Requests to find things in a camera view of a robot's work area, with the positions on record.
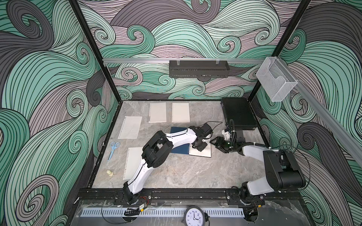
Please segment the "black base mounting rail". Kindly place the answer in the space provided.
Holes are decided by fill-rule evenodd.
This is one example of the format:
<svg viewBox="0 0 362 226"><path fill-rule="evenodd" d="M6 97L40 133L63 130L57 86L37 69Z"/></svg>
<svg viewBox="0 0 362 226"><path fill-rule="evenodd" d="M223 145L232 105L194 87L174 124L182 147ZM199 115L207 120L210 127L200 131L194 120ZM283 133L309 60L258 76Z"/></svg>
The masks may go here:
<svg viewBox="0 0 362 226"><path fill-rule="evenodd" d="M265 201L301 200L301 195L293 192L274 192L247 196L237 188L144 188L130 197L121 188L83 188L77 195L83 200L110 200L116 205L131 205L138 201L156 204L166 201L212 201L228 205L262 205Z"/></svg>

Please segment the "blue cover notebook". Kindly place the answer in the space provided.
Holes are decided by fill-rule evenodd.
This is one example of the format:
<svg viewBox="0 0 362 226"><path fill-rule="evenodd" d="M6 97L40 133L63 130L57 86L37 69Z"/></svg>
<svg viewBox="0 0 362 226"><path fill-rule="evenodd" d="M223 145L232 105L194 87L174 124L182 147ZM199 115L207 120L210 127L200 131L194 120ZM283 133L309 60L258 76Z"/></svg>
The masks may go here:
<svg viewBox="0 0 362 226"><path fill-rule="evenodd" d="M211 144L209 142L209 139L211 138L211 136L212 136L211 132L208 132L208 135L206 136L206 138L203 139L203 141L206 143L206 147L202 151L199 151L196 148L193 148L192 144L184 144L182 146L175 147L174 149L172 149L171 153L211 158L212 157Z"/></svg>

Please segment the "black hard case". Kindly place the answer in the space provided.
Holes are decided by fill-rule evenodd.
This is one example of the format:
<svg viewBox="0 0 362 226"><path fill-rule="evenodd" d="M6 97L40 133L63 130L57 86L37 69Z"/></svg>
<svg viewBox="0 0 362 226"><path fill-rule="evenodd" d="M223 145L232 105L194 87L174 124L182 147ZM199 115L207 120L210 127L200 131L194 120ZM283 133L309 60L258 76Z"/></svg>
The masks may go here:
<svg viewBox="0 0 362 226"><path fill-rule="evenodd" d="M222 98L221 106L228 129L234 121L236 130L255 130L257 122L246 98Z"/></svg>

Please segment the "aluminium wall rail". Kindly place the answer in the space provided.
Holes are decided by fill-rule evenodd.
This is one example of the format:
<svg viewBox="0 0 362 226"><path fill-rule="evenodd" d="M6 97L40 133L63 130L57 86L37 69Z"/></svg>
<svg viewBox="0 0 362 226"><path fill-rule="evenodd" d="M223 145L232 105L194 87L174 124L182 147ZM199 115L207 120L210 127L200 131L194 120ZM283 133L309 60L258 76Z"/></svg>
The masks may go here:
<svg viewBox="0 0 362 226"><path fill-rule="evenodd" d="M169 61L227 61L229 64L262 64L265 58L146 58L146 57L129 57L117 58L109 57L103 58L104 64L166 64Z"/></svg>

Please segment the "right side aluminium rail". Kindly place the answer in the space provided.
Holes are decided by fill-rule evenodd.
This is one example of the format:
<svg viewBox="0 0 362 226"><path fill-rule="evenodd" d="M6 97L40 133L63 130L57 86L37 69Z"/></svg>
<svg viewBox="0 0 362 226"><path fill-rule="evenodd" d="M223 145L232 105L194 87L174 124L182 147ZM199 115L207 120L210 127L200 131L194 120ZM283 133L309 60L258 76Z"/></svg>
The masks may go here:
<svg viewBox="0 0 362 226"><path fill-rule="evenodd" d="M361 144L341 125L341 123L328 110L328 99L324 93L322 83L314 72L301 63L293 63L288 66L287 63L278 58L285 69L289 70L291 75L298 81L295 88L305 98L309 106L319 116L324 125L333 133L336 140L347 150L355 161L362 164L362 146Z"/></svg>

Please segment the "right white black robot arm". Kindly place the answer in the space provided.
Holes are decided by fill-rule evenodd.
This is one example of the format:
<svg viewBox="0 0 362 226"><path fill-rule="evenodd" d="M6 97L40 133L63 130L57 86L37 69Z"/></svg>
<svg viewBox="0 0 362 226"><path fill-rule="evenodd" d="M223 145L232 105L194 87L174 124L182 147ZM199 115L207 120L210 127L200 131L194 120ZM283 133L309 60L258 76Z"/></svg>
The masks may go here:
<svg viewBox="0 0 362 226"><path fill-rule="evenodd" d="M263 195L279 191L295 192L306 186L306 179L294 156L288 149L271 149L255 142L227 141L216 137L210 141L223 153L237 152L263 162L265 176L244 182L238 195L242 204L261 205Z"/></svg>

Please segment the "black wall-mounted tray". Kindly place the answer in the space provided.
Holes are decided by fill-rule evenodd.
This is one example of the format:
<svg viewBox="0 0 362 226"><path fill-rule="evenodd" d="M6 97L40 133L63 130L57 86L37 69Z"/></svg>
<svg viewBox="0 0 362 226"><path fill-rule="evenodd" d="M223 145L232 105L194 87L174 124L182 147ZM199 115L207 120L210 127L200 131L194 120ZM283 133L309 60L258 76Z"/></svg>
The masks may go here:
<svg viewBox="0 0 362 226"><path fill-rule="evenodd" d="M227 78L230 67L225 60L170 60L171 78Z"/></svg>

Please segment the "torn lined notebook page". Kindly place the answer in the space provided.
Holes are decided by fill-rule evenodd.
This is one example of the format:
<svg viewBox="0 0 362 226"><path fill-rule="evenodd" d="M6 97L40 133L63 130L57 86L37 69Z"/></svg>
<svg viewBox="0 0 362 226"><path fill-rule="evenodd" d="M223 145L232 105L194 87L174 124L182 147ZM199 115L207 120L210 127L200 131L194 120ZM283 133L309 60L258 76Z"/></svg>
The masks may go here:
<svg viewBox="0 0 362 226"><path fill-rule="evenodd" d="M118 139L136 139L139 134L142 116L126 116Z"/></svg>

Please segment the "clear acrylic wall holder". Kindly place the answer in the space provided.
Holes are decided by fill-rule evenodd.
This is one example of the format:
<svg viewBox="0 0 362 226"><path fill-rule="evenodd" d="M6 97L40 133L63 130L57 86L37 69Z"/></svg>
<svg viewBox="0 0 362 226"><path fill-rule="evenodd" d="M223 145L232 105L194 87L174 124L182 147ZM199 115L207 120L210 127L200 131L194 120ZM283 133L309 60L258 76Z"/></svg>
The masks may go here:
<svg viewBox="0 0 362 226"><path fill-rule="evenodd" d="M298 84L286 62L276 56L267 57L256 76L272 102L282 102Z"/></svg>

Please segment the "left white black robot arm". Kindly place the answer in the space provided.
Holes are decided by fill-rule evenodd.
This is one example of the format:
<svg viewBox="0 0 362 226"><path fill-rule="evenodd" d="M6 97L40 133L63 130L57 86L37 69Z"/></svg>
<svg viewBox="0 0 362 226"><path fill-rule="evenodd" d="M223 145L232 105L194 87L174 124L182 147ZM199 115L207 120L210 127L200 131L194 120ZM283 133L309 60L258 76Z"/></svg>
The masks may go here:
<svg viewBox="0 0 362 226"><path fill-rule="evenodd" d="M190 126L176 133L157 131L142 148L141 161L133 177L123 184L123 199L128 204L136 203L140 192L151 172L161 166L171 151L182 145L191 145L198 151L203 151L213 129L207 124Z"/></svg>

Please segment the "small yellow-green object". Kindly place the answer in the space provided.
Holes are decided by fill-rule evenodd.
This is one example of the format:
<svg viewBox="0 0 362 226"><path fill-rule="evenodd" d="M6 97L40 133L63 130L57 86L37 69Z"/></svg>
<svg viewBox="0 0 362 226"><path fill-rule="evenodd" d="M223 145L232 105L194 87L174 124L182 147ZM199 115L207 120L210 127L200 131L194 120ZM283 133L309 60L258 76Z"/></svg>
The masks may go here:
<svg viewBox="0 0 362 226"><path fill-rule="evenodd" d="M111 170L107 170L106 173L107 173L110 177L112 177L112 176L114 175L114 173L113 173Z"/></svg>

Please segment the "blue handled scissors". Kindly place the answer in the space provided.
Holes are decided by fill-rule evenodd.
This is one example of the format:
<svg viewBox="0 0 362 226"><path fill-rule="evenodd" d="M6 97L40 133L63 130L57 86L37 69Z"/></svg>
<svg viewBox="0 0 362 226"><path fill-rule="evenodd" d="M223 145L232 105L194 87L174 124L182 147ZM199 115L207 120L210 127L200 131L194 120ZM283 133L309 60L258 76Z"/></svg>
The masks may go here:
<svg viewBox="0 0 362 226"><path fill-rule="evenodd" d="M114 151L115 151L119 146L120 146L120 143L119 143L119 142L114 142L114 141L111 142L111 144L110 144L111 151L110 151L110 154L109 154L109 157L108 157L108 161L111 160Z"/></svg>

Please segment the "round analog clock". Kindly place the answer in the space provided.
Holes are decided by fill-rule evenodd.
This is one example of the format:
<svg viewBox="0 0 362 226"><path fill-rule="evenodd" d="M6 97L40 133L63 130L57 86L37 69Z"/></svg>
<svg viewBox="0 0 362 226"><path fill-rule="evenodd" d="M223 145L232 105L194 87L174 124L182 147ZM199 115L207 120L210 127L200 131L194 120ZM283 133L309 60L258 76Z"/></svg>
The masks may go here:
<svg viewBox="0 0 362 226"><path fill-rule="evenodd" d="M184 213L182 223L185 226L204 226L206 223L205 213L198 206L189 206Z"/></svg>

